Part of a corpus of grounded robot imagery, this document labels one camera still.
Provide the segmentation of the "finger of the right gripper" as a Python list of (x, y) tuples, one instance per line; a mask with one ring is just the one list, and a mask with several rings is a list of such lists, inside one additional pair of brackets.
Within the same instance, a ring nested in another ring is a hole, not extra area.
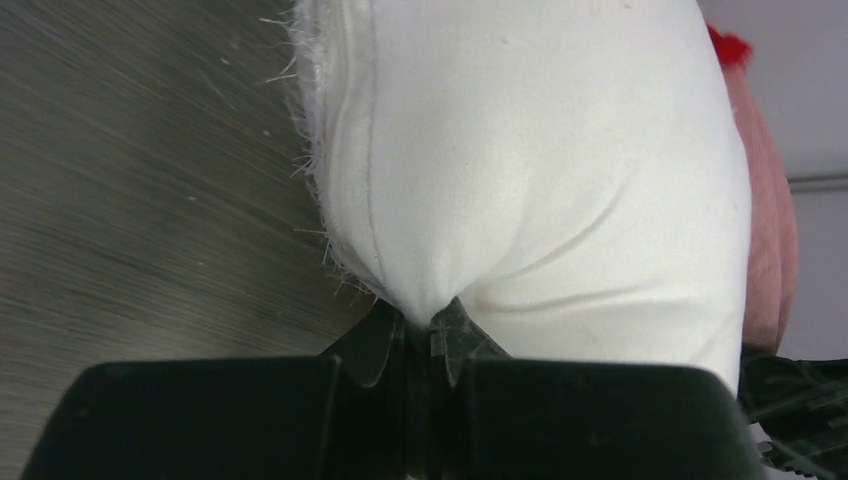
[(769, 439), (765, 466), (807, 478), (847, 478), (847, 361), (791, 360), (745, 346), (739, 402)]

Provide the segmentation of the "pink printed pillowcase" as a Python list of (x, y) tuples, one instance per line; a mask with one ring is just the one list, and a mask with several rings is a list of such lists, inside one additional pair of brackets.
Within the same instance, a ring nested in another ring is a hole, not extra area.
[(737, 129), (746, 151), (751, 186), (751, 247), (743, 344), (778, 352), (790, 320), (799, 272), (799, 241), (789, 182), (766, 119), (748, 85), (753, 48), (713, 26), (715, 48)]

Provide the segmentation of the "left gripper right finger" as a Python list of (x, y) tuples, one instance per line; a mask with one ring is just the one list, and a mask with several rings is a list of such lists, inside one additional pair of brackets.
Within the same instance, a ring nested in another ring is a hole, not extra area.
[(430, 328), (434, 479), (760, 479), (734, 397), (691, 367), (517, 359), (453, 302)]

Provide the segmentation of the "white pillow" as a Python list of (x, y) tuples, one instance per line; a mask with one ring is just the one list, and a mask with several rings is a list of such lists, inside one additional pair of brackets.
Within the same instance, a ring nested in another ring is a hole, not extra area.
[(751, 194), (695, 1), (296, 1), (331, 257), (516, 357), (739, 377)]

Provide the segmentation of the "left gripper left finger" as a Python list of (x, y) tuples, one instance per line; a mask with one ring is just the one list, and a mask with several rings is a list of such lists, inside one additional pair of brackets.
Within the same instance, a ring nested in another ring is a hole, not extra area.
[(399, 479), (380, 302), (317, 356), (101, 363), (62, 396), (26, 479)]

